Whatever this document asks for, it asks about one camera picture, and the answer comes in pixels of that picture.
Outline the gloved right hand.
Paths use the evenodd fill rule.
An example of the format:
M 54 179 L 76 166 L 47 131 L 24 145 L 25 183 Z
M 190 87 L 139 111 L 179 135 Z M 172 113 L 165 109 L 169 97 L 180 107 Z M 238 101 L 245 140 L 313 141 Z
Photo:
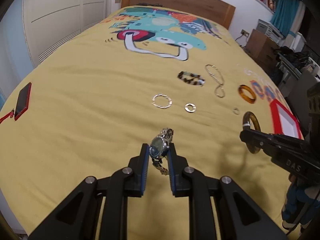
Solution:
M 319 185 L 311 185 L 294 175 L 289 175 L 291 185 L 281 210 L 282 226 L 291 230 L 301 225 L 303 232 L 319 210 Z

